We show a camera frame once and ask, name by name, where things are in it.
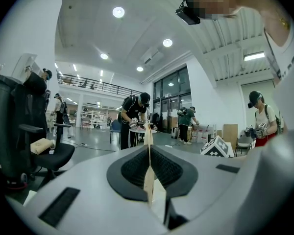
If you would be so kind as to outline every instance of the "chair armrest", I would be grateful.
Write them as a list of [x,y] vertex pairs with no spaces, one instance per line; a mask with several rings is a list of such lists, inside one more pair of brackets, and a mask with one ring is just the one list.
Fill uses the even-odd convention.
[[70,128],[71,127],[69,124],[61,124],[61,123],[55,123],[54,126],[65,127],[65,128]]
[[43,133],[44,132],[43,128],[28,125],[28,124],[20,124],[19,128],[21,130],[24,130],[24,131],[30,132],[30,133]]

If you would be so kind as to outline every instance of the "white pillar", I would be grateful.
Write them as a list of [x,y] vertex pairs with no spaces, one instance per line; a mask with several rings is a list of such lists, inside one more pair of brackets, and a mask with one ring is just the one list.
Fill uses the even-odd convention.
[[79,95],[77,114],[76,114],[76,127],[80,127],[80,117],[83,111],[84,94]]

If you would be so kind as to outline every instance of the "balcony railing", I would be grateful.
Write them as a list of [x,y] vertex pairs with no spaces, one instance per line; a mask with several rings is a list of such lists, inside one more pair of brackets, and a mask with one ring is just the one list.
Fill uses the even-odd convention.
[[67,74],[63,74],[62,76],[58,74],[58,76],[59,76],[58,77],[59,84],[71,85],[71,86],[76,86],[80,88],[87,88],[90,90],[94,90],[94,92],[100,91],[100,92],[117,94],[121,96],[141,94],[141,92],[139,91],[131,90],[131,89],[113,85],[113,84],[108,84],[105,82],[99,82],[97,80],[93,80],[86,77],[77,77],[77,76],[72,76]]

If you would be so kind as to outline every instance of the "red skirt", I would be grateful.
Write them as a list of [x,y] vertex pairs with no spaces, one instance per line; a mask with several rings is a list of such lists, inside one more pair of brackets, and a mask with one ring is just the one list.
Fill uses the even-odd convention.
[[274,138],[275,136],[276,134],[272,133],[266,136],[264,139],[256,139],[255,147],[264,146],[270,139]]

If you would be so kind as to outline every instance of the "black office chair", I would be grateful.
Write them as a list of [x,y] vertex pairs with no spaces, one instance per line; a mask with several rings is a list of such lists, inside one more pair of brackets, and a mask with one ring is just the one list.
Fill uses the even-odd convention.
[[[41,78],[33,76],[38,80],[34,83],[37,87]],[[63,128],[69,127],[63,124],[56,124],[58,131],[53,155],[49,154],[49,149],[39,155],[30,151],[31,143],[47,136],[47,102],[41,95],[41,90],[31,88],[29,84],[26,86],[0,76],[0,174],[9,188],[24,186],[24,175],[34,180],[33,171],[38,166],[47,169],[47,172],[36,174],[45,176],[40,186],[42,187],[60,174],[59,168],[74,153],[74,146],[60,143]]]

